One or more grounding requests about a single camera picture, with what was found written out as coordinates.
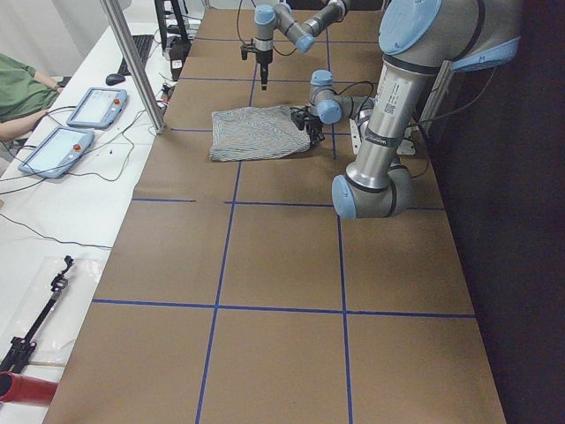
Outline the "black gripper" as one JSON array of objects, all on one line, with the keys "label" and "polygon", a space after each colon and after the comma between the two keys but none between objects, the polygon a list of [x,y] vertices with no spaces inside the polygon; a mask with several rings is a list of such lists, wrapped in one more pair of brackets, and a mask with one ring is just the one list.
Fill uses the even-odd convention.
[{"label": "black gripper", "polygon": [[262,90],[267,90],[268,85],[268,66],[272,63],[272,50],[257,50],[255,53],[256,62],[260,64],[260,86]]},{"label": "black gripper", "polygon": [[305,117],[305,130],[308,133],[311,146],[316,146],[324,141],[325,135],[322,132],[322,122],[319,117],[308,114]]}]

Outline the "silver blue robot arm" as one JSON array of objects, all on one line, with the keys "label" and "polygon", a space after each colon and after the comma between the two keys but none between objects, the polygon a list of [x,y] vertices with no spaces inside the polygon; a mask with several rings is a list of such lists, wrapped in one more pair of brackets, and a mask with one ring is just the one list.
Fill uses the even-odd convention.
[{"label": "silver blue robot arm", "polygon": [[260,4],[254,11],[255,36],[245,45],[255,55],[260,66],[260,86],[267,90],[268,67],[273,62],[274,34],[278,30],[295,48],[306,53],[316,38],[331,24],[342,21],[350,10],[350,1],[328,1],[305,22],[296,20],[291,7],[285,3]]},{"label": "silver blue robot arm", "polygon": [[411,203],[412,178],[396,154],[426,82],[449,61],[456,72],[496,67],[517,52],[520,1],[393,1],[380,23],[383,52],[374,99],[346,100],[328,71],[311,77],[310,104],[322,123],[352,108],[361,139],[353,163],[334,178],[332,200],[342,218],[389,217]]}]

